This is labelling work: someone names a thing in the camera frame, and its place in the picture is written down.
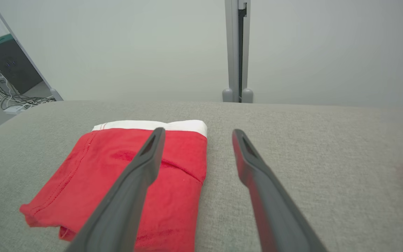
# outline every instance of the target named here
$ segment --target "gray fabric surface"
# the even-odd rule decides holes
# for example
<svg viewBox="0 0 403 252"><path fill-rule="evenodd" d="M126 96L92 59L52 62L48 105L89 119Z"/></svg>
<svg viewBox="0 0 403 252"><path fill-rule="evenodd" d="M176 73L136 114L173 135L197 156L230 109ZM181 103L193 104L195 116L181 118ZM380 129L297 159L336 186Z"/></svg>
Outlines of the gray fabric surface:
<svg viewBox="0 0 403 252"><path fill-rule="evenodd" d="M196 251L259 251L231 135L245 131L330 251L403 251L403 112L228 103L54 102L0 126L0 251L62 251L57 228L18 212L78 138L115 120L208 125Z"/></svg>

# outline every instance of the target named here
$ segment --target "folded shirt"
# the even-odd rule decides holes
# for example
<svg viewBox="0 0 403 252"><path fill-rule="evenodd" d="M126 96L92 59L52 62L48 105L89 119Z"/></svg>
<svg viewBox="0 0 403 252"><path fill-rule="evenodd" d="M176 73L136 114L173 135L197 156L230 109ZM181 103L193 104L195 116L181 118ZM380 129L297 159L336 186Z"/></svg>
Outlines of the folded shirt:
<svg viewBox="0 0 403 252"><path fill-rule="evenodd" d="M203 121L113 121L80 137L60 168L20 208L30 226L59 226L71 241L157 127L166 129L160 171L148 188L135 249L193 251L206 177Z"/></svg>

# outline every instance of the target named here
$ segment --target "folded red fabric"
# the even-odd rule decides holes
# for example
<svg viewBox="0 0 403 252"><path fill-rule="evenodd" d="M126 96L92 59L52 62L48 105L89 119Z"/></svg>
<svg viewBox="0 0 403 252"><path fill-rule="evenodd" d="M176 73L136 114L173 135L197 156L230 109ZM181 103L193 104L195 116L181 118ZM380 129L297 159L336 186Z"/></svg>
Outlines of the folded red fabric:
<svg viewBox="0 0 403 252"><path fill-rule="evenodd" d="M166 129L160 172L147 190L136 249L193 251L198 200L206 176L206 125L114 121L80 137L60 168L20 208L30 226L60 226L72 240L153 129Z"/></svg>

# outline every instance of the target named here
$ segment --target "white partition panel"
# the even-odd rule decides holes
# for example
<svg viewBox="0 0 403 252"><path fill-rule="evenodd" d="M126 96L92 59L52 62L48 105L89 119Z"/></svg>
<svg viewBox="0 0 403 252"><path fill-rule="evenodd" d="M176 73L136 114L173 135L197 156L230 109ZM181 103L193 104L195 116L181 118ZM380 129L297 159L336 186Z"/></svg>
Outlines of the white partition panel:
<svg viewBox="0 0 403 252"><path fill-rule="evenodd" d="M218 0L0 0L0 14L65 100L221 101L228 87Z"/></svg>
<svg viewBox="0 0 403 252"><path fill-rule="evenodd" d="M252 2L255 103L403 106L403 0Z"/></svg>

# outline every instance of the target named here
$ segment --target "white power adapter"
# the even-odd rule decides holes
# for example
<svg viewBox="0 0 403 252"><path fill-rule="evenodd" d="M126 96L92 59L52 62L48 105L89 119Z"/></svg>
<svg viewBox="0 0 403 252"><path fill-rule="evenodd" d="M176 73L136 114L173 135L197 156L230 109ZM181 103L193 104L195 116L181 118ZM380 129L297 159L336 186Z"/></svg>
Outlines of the white power adapter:
<svg viewBox="0 0 403 252"><path fill-rule="evenodd" d="M26 108L23 105L18 105L18 106L8 107L4 110L4 112L9 115L18 115L19 113L21 113L25 110L26 110Z"/></svg>

